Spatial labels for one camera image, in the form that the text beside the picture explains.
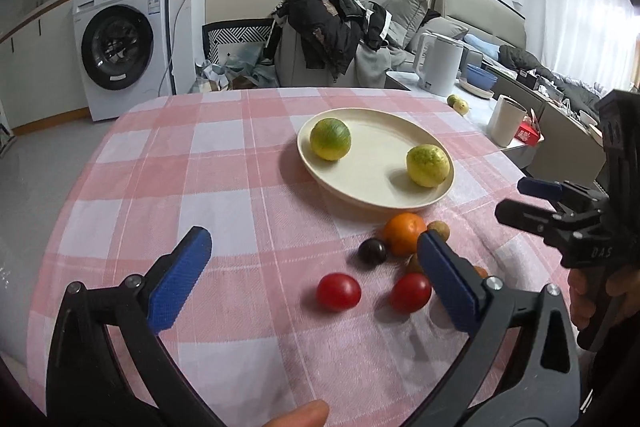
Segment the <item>right hand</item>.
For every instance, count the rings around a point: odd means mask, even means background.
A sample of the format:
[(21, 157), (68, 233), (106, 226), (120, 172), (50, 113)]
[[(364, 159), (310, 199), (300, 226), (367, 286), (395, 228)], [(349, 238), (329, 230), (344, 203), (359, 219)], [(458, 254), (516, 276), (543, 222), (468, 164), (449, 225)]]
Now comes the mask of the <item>right hand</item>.
[[(596, 305), (587, 296), (588, 281), (585, 271), (571, 269), (567, 277), (570, 288), (570, 319), (578, 329), (585, 329), (596, 313)], [(640, 274), (633, 267), (625, 267), (606, 281), (606, 292), (612, 298), (622, 298), (622, 304), (613, 324), (623, 322), (639, 312)]]

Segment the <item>left hand fingertip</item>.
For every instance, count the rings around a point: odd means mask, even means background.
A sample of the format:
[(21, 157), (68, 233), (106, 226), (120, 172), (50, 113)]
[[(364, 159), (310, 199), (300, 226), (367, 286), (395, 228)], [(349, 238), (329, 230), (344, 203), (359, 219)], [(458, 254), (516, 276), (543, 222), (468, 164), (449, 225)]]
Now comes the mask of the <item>left hand fingertip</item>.
[(314, 400), (291, 412), (273, 418), (265, 427), (323, 427), (330, 413), (328, 403)]

